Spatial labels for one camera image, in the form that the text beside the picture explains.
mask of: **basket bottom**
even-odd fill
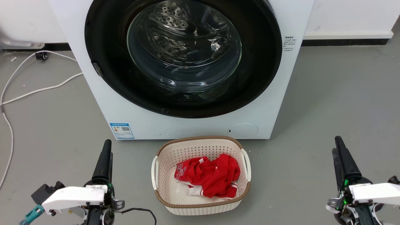
[[[168,180],[167,180],[168,196],[166,199],[168,203],[177,205],[193,205],[193,204],[207,204],[207,203],[225,201],[217,197],[207,198],[204,196],[187,196],[186,194],[188,193],[189,186],[181,182],[176,182],[174,177],[175,170],[176,167],[173,168],[168,173]]]

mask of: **white cable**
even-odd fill
[[[372,213],[373,213],[373,216],[375,217],[376,221],[377,221],[380,225],[382,225],[382,223],[379,221],[378,217],[376,216],[376,212],[375,212],[375,207],[376,207],[376,205],[377,205],[377,204],[375,204],[374,207],[372,208]]]
[[[59,87],[59,86],[65,84],[65,83],[67,83],[67,82],[70,81],[71,79],[73,79],[73,78],[75,78],[75,77],[77,77],[77,76],[79,76],[79,75],[82,74],[82,73],[76,74],[76,75],[70,77],[68,80],[64,81],[63,83],[61,83],[61,84],[59,84],[59,85],[56,85],[56,86],[53,86],[53,87],[49,87],[49,88],[43,88],[43,89],[36,90],[36,91],[32,91],[32,92],[30,92],[30,93],[28,93],[28,94],[24,94],[24,95],[22,95],[22,96],[19,96],[19,97],[17,97],[17,98],[14,98],[14,99],[12,99],[12,100],[10,100],[10,101],[7,101],[7,102],[4,102],[4,103],[3,103],[4,93],[6,92],[8,85],[11,83],[11,80],[12,80],[12,78],[14,77],[15,73],[17,73],[18,69],[22,66],[22,64],[24,64],[30,57],[32,57],[32,56],[34,56],[36,53],[40,53],[40,52],[50,52],[50,53],[53,53],[53,54],[56,54],[56,55],[59,55],[59,56],[62,56],[62,57],[71,59],[71,60],[73,60],[73,61],[76,62],[75,59],[73,59],[73,58],[71,58],[71,57],[68,57],[68,56],[65,56],[65,55],[62,55],[62,54],[59,54],[59,53],[56,53],[56,52],[47,51],[47,50],[38,51],[38,52],[35,52],[35,53],[33,53],[32,55],[28,56],[28,57],[17,67],[17,69],[14,71],[14,73],[11,75],[10,79],[7,81],[6,85],[4,86],[3,92],[1,93],[1,97],[0,97],[0,107],[1,107],[1,111],[2,111],[2,113],[3,113],[4,119],[6,120],[8,126],[9,126],[9,128],[10,128],[10,132],[11,132],[11,152],[10,152],[10,158],[8,159],[8,163],[7,163],[7,166],[6,166],[6,170],[4,171],[3,178],[2,178],[2,180],[1,180],[1,182],[0,182],[0,189],[2,188],[3,183],[4,183],[4,180],[6,179],[8,169],[10,168],[12,155],[13,155],[13,153],[14,153],[14,132],[12,131],[11,124],[10,124],[10,122],[8,121],[7,117],[6,117],[6,114],[5,114],[3,105],[5,105],[5,104],[7,104],[7,103],[10,103],[10,102],[13,102],[13,101],[15,101],[15,100],[18,100],[18,99],[20,99],[20,98],[24,98],[24,97],[26,97],[26,96],[28,96],[28,95],[30,95],[30,94],[33,94],[33,93],[36,93],[36,92],[39,92],[39,91],[42,91],[42,90],[48,90],[48,89],[52,89],[52,88]]]

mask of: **black cable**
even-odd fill
[[[147,212],[149,212],[149,213],[151,213],[151,215],[153,216],[153,218],[154,218],[154,225],[157,225],[157,219],[156,219],[156,216],[154,215],[154,213],[151,211],[151,210],[149,210],[149,209],[142,209],[142,208],[130,208],[130,209],[127,209],[127,210],[124,210],[124,211],[119,211],[120,213],[122,213],[122,214],[124,214],[124,213],[127,213],[127,212],[130,212],[130,211],[133,211],[133,210],[138,210],[138,211],[147,211]]]

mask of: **red and white garment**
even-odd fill
[[[178,163],[175,170],[175,179],[189,185],[188,195],[209,198],[234,198],[239,175],[237,161],[226,154],[221,154],[213,161],[207,157],[189,159]]]

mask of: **teal connector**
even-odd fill
[[[29,225],[35,219],[37,219],[42,213],[44,213],[44,208],[41,205],[37,205],[30,211],[26,216],[25,219],[19,222],[19,225]]]

